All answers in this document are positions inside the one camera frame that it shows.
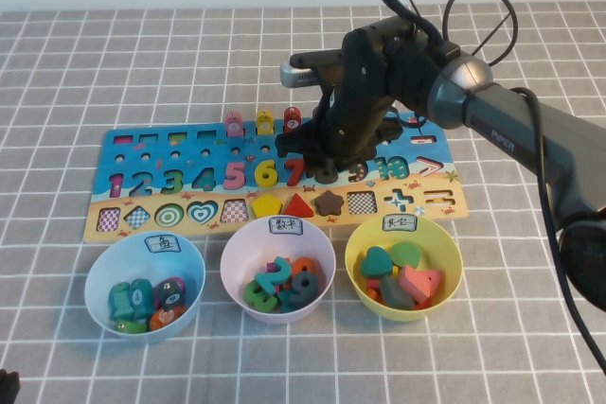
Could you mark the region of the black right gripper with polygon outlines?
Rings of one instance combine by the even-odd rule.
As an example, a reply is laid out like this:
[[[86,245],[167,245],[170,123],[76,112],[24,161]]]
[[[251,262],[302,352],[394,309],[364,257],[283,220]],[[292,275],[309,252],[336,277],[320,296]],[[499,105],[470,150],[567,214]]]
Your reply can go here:
[[[420,116],[429,94],[428,36],[405,20],[381,20],[351,30],[340,48],[294,54],[280,67],[287,88],[322,91],[312,118],[276,138],[277,153],[303,156],[307,172],[368,172],[367,160],[403,130],[387,117],[399,101]]]

